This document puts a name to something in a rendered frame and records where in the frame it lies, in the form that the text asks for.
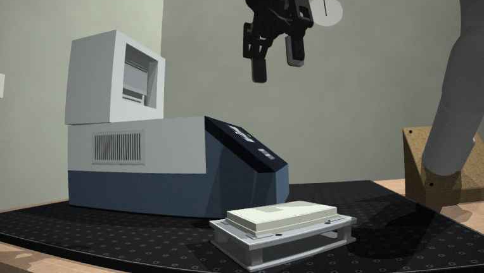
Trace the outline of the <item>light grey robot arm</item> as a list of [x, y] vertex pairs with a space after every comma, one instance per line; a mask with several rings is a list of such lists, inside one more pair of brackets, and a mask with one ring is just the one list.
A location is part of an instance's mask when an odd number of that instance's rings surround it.
[[442, 96], [422, 154], [438, 175], [461, 171], [484, 116], [484, 0], [460, 0], [461, 35], [450, 52]]

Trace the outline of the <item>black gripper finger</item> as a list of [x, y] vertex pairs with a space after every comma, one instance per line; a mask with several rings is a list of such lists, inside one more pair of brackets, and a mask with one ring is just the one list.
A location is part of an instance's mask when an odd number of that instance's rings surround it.
[[[272, 39], [260, 39], [258, 31], [262, 23], [262, 15], [255, 15], [252, 23], [243, 26], [243, 57], [252, 61], [252, 81], [264, 83], [267, 81], [266, 60], [267, 50], [272, 46]], [[249, 44], [250, 50], [249, 50]], [[260, 50], [260, 46], [262, 46]]]
[[[305, 51], [303, 37], [307, 28], [314, 24], [309, 0], [285, 0], [284, 10], [290, 6], [290, 19], [279, 16], [272, 8], [265, 6], [263, 14], [288, 36], [285, 37], [286, 57], [289, 66], [304, 65]], [[303, 16], [300, 15], [300, 12]]]

